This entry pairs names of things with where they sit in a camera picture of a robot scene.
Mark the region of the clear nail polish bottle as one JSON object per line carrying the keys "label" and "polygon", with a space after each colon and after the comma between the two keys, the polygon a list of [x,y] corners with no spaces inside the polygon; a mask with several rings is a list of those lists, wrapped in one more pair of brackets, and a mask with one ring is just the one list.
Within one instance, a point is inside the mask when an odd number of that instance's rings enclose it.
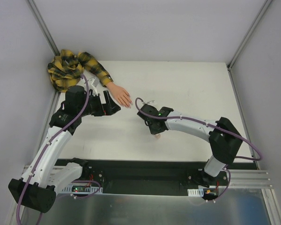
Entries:
{"label": "clear nail polish bottle", "polygon": [[153,137],[154,137],[156,140],[158,140],[158,139],[160,139],[161,134],[156,134],[156,135],[153,135]]}

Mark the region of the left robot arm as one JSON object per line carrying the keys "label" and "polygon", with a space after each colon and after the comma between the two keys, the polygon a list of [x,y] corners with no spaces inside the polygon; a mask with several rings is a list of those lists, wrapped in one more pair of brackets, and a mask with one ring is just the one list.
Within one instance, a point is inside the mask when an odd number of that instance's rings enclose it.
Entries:
{"label": "left robot arm", "polygon": [[52,115],[46,138],[29,168],[19,179],[12,179],[8,189],[14,200],[41,213],[48,212],[56,196],[72,181],[89,179],[88,163],[72,159],[61,171],[51,175],[65,144],[73,137],[84,116],[111,116],[120,111],[109,92],[103,92],[105,103],[90,82],[71,86],[60,108]]}

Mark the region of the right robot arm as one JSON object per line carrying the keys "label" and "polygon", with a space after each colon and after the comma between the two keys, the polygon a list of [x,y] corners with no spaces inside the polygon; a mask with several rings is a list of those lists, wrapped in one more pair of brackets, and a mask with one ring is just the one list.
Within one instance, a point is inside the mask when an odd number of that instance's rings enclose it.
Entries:
{"label": "right robot arm", "polygon": [[152,135],[168,130],[179,131],[210,144],[212,156],[202,171],[191,176],[193,182],[203,187],[208,188],[218,180],[220,171],[234,162],[243,143],[238,130],[225,117],[219,120],[191,119],[172,108],[164,106],[157,110],[149,104],[144,104],[137,115],[144,120]]}

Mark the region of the mannequin hand with painted nails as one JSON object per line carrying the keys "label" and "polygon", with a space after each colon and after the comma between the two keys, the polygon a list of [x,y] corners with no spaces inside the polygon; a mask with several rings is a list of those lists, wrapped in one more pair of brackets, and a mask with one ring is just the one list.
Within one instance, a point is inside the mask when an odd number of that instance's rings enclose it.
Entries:
{"label": "mannequin hand with painted nails", "polygon": [[106,88],[121,106],[131,108],[133,103],[130,99],[130,94],[124,88],[114,84],[113,82],[106,84]]}

